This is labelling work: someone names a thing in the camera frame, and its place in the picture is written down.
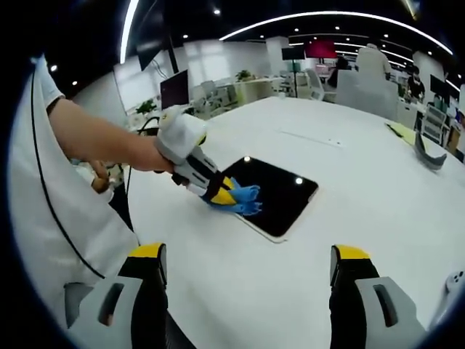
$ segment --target robotic hand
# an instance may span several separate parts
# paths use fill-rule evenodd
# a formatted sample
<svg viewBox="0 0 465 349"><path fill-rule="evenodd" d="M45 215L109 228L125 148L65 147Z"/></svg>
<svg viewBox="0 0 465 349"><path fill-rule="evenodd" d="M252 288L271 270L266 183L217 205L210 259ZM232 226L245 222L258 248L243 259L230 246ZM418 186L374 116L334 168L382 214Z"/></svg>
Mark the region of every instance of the robotic hand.
<svg viewBox="0 0 465 349"><path fill-rule="evenodd" d="M203 153L200 145L205 139L204 121L181 113L178 105L166 110L159 121L155 146L173 162L173 181L186 185L189 191L217 209L244 215L260 212L261 204L255 202L260 188L257 185L243 188L225 177Z"/></svg>

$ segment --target gray curved object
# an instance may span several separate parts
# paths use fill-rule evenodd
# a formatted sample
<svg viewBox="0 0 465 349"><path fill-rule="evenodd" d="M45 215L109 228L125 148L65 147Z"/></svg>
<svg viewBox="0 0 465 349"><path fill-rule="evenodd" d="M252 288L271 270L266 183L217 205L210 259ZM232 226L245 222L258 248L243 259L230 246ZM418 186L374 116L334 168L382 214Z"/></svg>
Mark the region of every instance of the gray curved object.
<svg viewBox="0 0 465 349"><path fill-rule="evenodd" d="M442 166L444 165L446 158L448 157L446 153L438 158L433 158L432 156L429 156L428 154L426 154L426 149L424 147L424 143L423 143L423 139L421 138L420 131L416 132L414 148L415 148L415 154L418 157L418 159L423 164L425 164L426 167L434 171L441 169Z"/></svg>

